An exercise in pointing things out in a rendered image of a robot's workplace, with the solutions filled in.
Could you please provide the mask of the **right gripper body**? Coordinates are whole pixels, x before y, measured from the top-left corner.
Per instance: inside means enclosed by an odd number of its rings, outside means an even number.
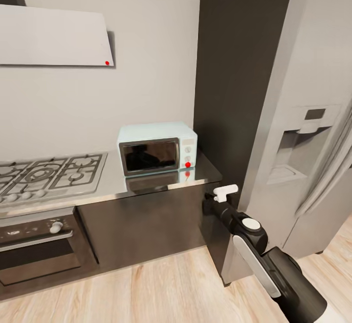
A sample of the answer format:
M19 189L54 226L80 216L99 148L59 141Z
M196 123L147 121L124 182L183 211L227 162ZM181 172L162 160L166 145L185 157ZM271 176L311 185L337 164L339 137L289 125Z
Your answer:
M230 208L233 208L230 195L226 195L226 201L224 202L218 202L214 198L202 201L202 213L205 216L214 214L220 221L222 214Z

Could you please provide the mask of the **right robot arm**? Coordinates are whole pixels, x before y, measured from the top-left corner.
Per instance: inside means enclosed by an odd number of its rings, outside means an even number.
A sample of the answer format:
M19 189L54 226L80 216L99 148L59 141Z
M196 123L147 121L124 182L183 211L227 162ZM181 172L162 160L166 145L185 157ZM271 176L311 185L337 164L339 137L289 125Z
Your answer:
M214 189L217 196L205 193L202 213L214 214L226 226L234 246L288 322L346 323L303 275L294 258L278 246L265 252L268 235L260 222L231 206L228 194L237 191L237 185L227 185Z

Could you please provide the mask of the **microwave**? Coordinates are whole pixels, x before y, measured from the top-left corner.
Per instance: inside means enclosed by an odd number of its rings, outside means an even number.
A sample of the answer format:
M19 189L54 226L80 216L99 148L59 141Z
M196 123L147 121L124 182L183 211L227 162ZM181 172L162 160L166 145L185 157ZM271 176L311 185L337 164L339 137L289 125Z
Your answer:
M195 167L197 134L184 122L123 125L117 149L124 177Z

